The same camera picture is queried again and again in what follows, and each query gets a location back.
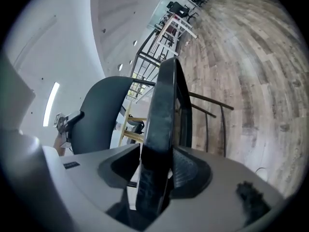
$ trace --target white table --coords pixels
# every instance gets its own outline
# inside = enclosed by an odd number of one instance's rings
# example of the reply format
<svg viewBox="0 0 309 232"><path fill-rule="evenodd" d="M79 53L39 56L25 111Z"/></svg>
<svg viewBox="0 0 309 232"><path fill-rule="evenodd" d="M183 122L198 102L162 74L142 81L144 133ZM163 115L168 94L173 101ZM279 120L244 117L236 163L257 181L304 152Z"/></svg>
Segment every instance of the white table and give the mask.
<svg viewBox="0 0 309 232"><path fill-rule="evenodd" d="M183 20L182 18L180 18L178 15L176 14L172 14L171 17L168 19L168 21L165 23L164 27L161 29L158 37L157 37L157 40L156 40L156 43L158 43L159 45L163 46L164 48L168 49L170 52L172 52L174 55L178 56L178 53L175 52L174 50L172 50L170 47L168 47L167 45L163 44L160 42L161 40L161 37L166 33L167 35L171 36L173 39L175 40L179 40L178 37L172 35L171 33L169 32L166 32L166 30L168 29L168 27L171 25L172 22L175 22L178 24L178 27L174 27L177 31L180 32L180 35L182 33L181 31L181 28L183 28L185 31L187 31L188 33L190 33L193 38L197 38L197 36L190 30L192 28L192 26L186 22L185 20Z"/></svg>

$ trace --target recessed ceiling light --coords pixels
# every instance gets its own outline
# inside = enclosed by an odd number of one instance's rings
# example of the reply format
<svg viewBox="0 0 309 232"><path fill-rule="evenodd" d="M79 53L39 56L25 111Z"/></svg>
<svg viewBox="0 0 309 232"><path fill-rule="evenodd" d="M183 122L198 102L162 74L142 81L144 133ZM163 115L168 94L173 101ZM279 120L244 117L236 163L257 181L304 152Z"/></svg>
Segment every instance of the recessed ceiling light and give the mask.
<svg viewBox="0 0 309 232"><path fill-rule="evenodd" d="M49 98L48 98L48 102L47 102L47 105L46 105L46 109L45 109L45 114L44 114L44 120L43 120L43 126L44 127L48 126L50 112L52 110L54 99L55 99L55 96L57 94L59 86L60 86L59 83L54 83L52 92L50 92L50 95L49 95Z"/></svg>

